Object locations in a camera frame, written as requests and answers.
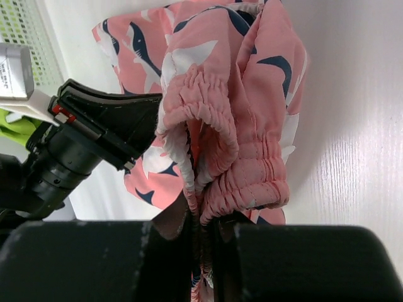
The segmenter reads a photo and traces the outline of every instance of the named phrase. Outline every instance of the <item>perforated basket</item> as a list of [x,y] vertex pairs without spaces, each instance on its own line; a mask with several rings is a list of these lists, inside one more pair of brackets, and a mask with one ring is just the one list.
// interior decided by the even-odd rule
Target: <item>perforated basket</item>
[[0,0],[0,9],[1,40],[29,46],[35,86],[45,91],[59,87],[62,74],[36,1]]

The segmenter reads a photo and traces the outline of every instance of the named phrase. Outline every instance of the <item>shark pattern fabric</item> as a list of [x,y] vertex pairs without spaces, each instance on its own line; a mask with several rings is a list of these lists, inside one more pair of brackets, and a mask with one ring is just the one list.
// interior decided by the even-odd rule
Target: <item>shark pattern fabric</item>
[[93,35],[122,93],[163,93],[157,138],[125,184],[162,209],[184,191],[201,251],[192,301],[212,301],[203,227],[235,210],[285,223],[307,52],[280,0],[184,1],[109,18]]

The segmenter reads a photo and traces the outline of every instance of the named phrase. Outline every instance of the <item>table surface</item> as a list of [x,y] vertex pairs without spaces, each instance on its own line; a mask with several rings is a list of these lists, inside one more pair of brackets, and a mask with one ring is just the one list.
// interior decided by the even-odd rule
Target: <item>table surface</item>
[[[37,0],[46,5],[69,77],[120,92],[91,29],[146,0]],[[403,1],[283,0],[311,58],[296,151],[287,163],[289,223],[361,225],[403,276]],[[167,1],[153,1],[153,5]],[[149,219],[102,163],[72,194],[78,218]]]

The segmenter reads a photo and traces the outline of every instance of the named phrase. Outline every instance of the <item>green cloth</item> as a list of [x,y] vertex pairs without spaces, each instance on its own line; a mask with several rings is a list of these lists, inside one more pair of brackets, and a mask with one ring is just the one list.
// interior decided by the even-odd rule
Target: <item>green cloth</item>
[[7,123],[9,111],[0,109],[0,137],[7,137],[25,147],[31,134],[39,127],[42,121],[23,116],[22,119]]

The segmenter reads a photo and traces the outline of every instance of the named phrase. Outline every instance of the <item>folded garment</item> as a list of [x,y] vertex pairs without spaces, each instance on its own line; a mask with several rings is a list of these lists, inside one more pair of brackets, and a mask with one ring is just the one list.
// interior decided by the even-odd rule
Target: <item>folded garment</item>
[[[124,93],[164,95],[157,139],[125,176],[128,190],[164,208],[183,187],[195,232],[234,210],[284,223],[308,57],[281,2],[259,2],[185,1],[93,30]],[[193,301],[211,293],[208,246],[197,247]]]
[[25,147],[29,137],[39,127],[41,121],[23,116],[20,120],[8,123],[6,118],[9,114],[9,111],[0,109],[0,137],[9,138]]

